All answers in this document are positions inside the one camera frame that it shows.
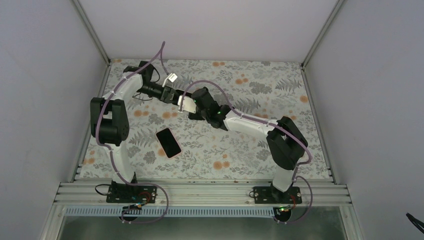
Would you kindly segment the black phone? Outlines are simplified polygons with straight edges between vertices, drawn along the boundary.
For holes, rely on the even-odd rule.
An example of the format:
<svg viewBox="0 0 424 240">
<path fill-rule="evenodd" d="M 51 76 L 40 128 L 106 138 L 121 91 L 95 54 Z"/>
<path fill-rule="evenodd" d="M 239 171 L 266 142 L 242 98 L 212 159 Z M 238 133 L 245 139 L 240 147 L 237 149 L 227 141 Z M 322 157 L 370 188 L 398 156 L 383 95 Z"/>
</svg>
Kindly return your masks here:
<svg viewBox="0 0 424 240">
<path fill-rule="evenodd" d="M 185 95 L 186 98 L 191 98 L 192 96 L 190 92 L 185 92 L 184 90 L 181 90 L 181 89 L 176 89 L 175 92 L 178 97 Z"/>
</svg>

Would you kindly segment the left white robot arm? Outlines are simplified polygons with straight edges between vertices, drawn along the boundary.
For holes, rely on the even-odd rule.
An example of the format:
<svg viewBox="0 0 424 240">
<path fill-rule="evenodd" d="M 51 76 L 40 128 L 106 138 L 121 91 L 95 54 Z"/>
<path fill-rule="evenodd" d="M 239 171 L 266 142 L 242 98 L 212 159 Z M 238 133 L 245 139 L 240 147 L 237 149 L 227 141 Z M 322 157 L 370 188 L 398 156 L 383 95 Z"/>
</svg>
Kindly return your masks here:
<svg viewBox="0 0 424 240">
<path fill-rule="evenodd" d="M 139 197 L 137 177 L 130 164 L 126 140 L 130 133 L 126 102 L 137 94 L 145 94 L 167 104 L 178 105 L 181 91 L 167 86 L 178 77 L 168 73 L 162 84 L 152 82 L 155 71 L 150 61 L 141 61 L 139 66 L 127 66 L 112 90 L 102 97 L 91 99 L 90 130 L 96 143 L 109 155 L 114 176 L 112 181 L 123 185 L 119 196 L 131 203 Z"/>
</svg>

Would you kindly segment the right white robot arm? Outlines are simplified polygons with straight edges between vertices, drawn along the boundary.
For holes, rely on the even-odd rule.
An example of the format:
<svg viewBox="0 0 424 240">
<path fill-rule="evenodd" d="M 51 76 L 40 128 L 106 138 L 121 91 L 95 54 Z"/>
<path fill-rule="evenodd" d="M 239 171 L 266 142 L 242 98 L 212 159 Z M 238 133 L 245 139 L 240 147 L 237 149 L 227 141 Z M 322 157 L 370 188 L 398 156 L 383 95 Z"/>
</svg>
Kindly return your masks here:
<svg viewBox="0 0 424 240">
<path fill-rule="evenodd" d="M 307 152 L 308 142 L 289 117 L 262 119 L 245 114 L 229 104 L 220 105 L 206 87 L 179 97 L 177 104 L 193 120 L 205 120 L 215 129 L 234 131 L 265 140 L 277 165 L 271 183 L 271 198 L 278 204 L 290 197 L 290 188 L 299 167 L 299 159 Z"/>
</svg>

